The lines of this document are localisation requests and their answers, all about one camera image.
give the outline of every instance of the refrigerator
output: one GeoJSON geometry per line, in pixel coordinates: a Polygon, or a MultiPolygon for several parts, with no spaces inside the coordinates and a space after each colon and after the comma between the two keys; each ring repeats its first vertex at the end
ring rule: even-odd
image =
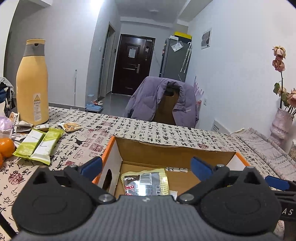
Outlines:
{"type": "Polygon", "coordinates": [[[174,52],[172,46],[175,45],[176,43],[177,43],[177,40],[174,40],[174,39],[166,40],[164,49],[163,49],[163,58],[161,61],[159,77],[180,80],[182,82],[185,82],[187,68],[188,68],[188,65],[187,65],[187,68],[184,73],[186,62],[184,64],[182,72],[180,72],[180,70],[182,68],[189,44],[182,43],[183,48],[174,52]]]}

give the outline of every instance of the orange fruit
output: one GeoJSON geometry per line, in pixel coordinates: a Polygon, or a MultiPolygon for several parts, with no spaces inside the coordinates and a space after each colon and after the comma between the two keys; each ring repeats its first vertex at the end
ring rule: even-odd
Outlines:
{"type": "Polygon", "coordinates": [[[3,165],[3,157],[2,155],[0,154],[0,167],[3,165]]]}
{"type": "Polygon", "coordinates": [[[15,144],[10,138],[0,138],[0,153],[2,157],[11,157],[15,151],[15,144]]]}

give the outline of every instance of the purple down coat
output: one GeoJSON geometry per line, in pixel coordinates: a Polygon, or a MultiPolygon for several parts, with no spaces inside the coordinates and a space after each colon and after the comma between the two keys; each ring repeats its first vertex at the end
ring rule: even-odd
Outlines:
{"type": "Polygon", "coordinates": [[[199,119],[199,111],[193,87],[167,78],[146,77],[130,98],[124,117],[151,121],[167,86],[180,89],[178,102],[173,108],[176,125],[194,128],[199,119]]]}

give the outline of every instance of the front door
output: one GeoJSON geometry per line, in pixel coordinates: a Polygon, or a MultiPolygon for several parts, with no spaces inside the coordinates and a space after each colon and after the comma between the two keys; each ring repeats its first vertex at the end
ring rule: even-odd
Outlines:
{"type": "Polygon", "coordinates": [[[149,76],[154,41],[154,38],[121,35],[112,93],[133,95],[149,76]]]}

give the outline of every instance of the gray tile floor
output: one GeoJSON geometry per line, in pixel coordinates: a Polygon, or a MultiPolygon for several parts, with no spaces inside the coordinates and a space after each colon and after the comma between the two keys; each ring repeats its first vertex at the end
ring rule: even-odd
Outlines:
{"type": "Polygon", "coordinates": [[[126,95],[108,93],[103,99],[104,109],[101,114],[122,117],[130,98],[126,95]]]}

